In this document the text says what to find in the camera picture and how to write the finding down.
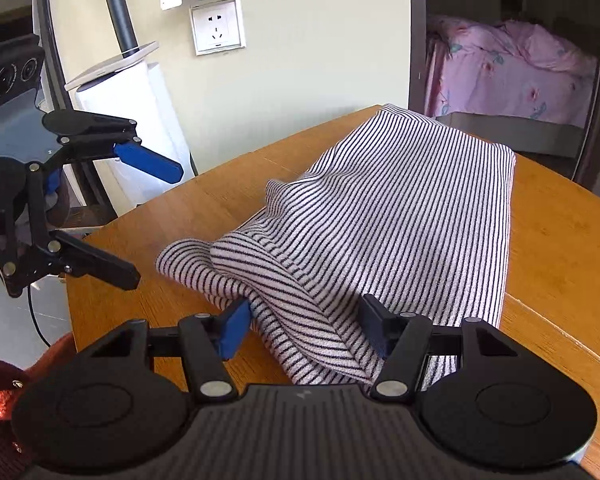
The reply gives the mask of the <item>striped grey white sweater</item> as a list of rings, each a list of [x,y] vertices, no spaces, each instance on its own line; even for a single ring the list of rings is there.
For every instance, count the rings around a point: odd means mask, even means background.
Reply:
[[[434,324],[501,321],[515,153],[387,105],[214,242],[177,240],[157,270],[254,329],[299,385],[376,380],[356,319],[369,294]]]

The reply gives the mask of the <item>white paper towel roll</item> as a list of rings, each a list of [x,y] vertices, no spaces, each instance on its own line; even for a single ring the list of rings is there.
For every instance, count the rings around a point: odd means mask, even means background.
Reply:
[[[117,117],[131,140],[114,148],[114,157],[98,162],[118,214],[193,179],[192,154],[170,97],[160,65],[148,56],[151,41],[100,62],[65,84],[74,107]]]

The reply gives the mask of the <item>red knit sleeve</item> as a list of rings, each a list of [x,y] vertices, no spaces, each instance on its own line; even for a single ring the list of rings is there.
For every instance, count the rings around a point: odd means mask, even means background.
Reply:
[[[68,333],[26,370],[0,360],[0,479],[19,479],[33,462],[31,453],[18,442],[12,430],[12,409],[19,397],[75,355],[73,334]]]

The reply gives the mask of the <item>pink floral bed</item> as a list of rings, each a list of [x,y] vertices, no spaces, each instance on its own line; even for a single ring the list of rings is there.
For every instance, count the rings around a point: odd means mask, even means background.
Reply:
[[[427,21],[424,114],[520,117],[585,126],[597,58],[538,24]]]

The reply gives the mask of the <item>white wall socket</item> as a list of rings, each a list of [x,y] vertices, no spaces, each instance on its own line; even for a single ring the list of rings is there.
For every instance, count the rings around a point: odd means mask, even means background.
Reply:
[[[181,6],[188,10],[196,55],[247,45],[242,0],[160,0],[163,11]]]

